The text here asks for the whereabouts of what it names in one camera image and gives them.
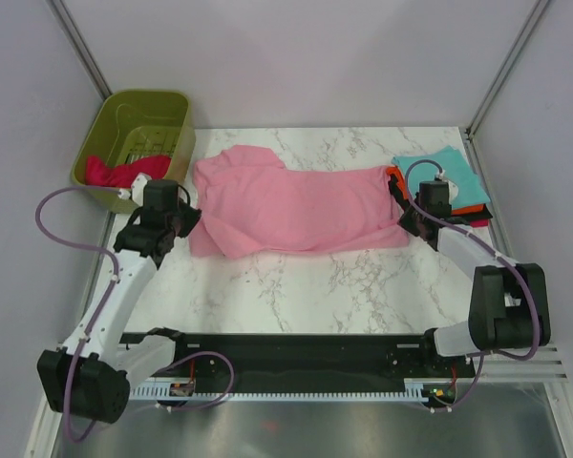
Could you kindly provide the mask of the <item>red t shirt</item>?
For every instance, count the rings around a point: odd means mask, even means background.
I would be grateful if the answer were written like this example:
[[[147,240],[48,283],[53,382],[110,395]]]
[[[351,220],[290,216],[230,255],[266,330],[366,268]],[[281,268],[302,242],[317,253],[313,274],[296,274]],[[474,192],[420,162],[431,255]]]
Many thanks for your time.
[[[130,188],[139,174],[151,179],[163,178],[170,166],[169,156],[147,156],[130,164],[108,166],[99,156],[87,158],[85,184],[101,187]]]

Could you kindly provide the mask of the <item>pink t shirt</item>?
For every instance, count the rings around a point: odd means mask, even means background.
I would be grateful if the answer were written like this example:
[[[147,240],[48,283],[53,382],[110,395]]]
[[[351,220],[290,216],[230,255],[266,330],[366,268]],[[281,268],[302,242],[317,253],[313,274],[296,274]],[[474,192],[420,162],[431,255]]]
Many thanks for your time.
[[[320,255],[409,242],[384,167],[295,171],[268,148],[237,145],[197,161],[193,183],[202,211],[189,237],[197,258]]]

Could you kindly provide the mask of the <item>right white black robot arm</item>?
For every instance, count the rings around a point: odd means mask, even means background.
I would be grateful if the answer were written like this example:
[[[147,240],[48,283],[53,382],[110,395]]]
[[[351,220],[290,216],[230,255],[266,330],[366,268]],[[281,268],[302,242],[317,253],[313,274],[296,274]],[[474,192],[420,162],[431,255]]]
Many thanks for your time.
[[[467,320],[426,332],[432,343],[417,354],[425,373],[440,375],[453,357],[465,355],[497,352],[525,361],[549,344],[546,279],[538,264],[513,260],[480,239],[467,219],[453,214],[446,183],[421,183],[414,201],[394,179],[389,189],[403,210],[399,226],[449,258],[472,281]]]

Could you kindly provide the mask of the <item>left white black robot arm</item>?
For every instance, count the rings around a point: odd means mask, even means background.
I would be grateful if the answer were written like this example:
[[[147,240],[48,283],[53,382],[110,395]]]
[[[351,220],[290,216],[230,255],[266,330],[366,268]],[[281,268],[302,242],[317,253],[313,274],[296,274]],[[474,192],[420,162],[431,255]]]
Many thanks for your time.
[[[164,369],[180,375],[190,352],[175,343],[176,331],[152,330],[130,350],[119,347],[139,296],[155,277],[176,239],[186,238],[202,212],[171,179],[138,176],[121,198],[136,208],[117,234],[113,248],[96,247],[112,269],[105,291],[56,350],[45,350],[37,371],[51,410],[106,424],[123,413],[130,392]]]

